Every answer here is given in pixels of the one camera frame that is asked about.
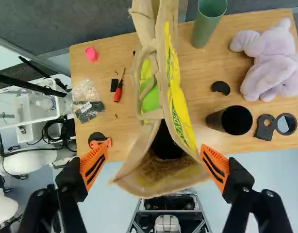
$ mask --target wooden table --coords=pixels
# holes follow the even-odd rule
[[[193,22],[179,25],[181,87],[198,147],[204,143],[222,154],[298,148],[298,129],[290,136],[283,136],[275,131],[271,142],[253,137],[257,118],[261,114],[269,113],[276,117],[280,113],[288,112],[298,120],[298,96],[287,99],[276,97],[270,103],[260,100],[244,101],[239,87],[253,60],[244,53],[234,53],[228,49],[230,40],[238,31],[250,29],[263,32],[274,26],[282,17],[289,17],[292,20],[291,32],[298,50],[298,36],[291,10],[280,9],[224,16],[203,49],[195,49],[190,44]],[[72,86],[75,87],[81,80],[90,78],[106,107],[105,113],[100,113],[89,123],[81,124],[78,119],[75,120],[79,155],[90,150],[87,142],[90,134],[100,131],[113,140],[113,147],[109,149],[109,161],[122,161],[139,136],[140,126],[134,115],[129,77],[133,51],[138,45],[137,34],[130,33],[70,47]],[[94,46],[98,51],[97,63],[91,63],[86,59],[84,49],[87,46]],[[110,92],[111,79],[115,71],[120,74],[124,67],[127,68],[127,72],[122,99],[120,103],[114,103],[114,93]],[[210,91],[211,84],[218,80],[227,82],[231,87],[231,93],[227,97]],[[206,126],[205,117],[209,113],[230,105],[243,105],[251,111],[254,123],[245,135],[232,136]]]

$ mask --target black rod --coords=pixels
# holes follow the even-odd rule
[[[39,69],[38,67],[36,67],[33,63],[31,63],[30,61],[26,60],[25,58],[19,56],[18,57],[23,63],[25,63],[26,65],[28,65],[30,68],[34,69],[36,72],[38,72],[39,74],[43,75],[45,78],[49,79],[51,78],[49,75],[47,75],[45,72],[43,72],[41,69]]]
[[[29,82],[25,82],[19,79],[14,79],[5,75],[0,74],[0,83],[4,83],[4,84],[8,84],[11,86],[18,86],[18,87],[22,87],[22,88],[26,88],[29,90],[33,90],[33,91],[39,91],[44,93],[45,95],[53,95],[53,96],[58,96],[58,97],[65,97],[67,95],[67,93],[63,93],[60,91],[56,91],[53,90],[51,88],[46,88],[43,86],[39,86],[39,85],[35,85]]]

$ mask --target pink object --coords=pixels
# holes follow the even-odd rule
[[[298,95],[298,53],[290,26],[290,19],[283,18],[261,34],[240,31],[232,39],[230,50],[255,58],[240,89],[246,101]]]
[[[85,48],[85,56],[90,62],[97,61],[99,55],[92,46]]]

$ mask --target yellow print on bag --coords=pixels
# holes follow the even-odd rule
[[[180,88],[180,71],[177,53],[171,43],[169,33],[169,23],[165,22],[165,54],[166,54],[166,75],[169,90],[167,100],[171,111],[174,127],[177,135],[182,142],[192,151],[195,152],[195,139],[190,122],[188,109],[183,92]]]

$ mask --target purple stuffed animal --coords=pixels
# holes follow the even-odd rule
[[[240,31],[232,39],[230,50],[255,58],[240,89],[246,101],[298,95],[298,54],[290,26],[290,19],[283,18],[262,34]]]

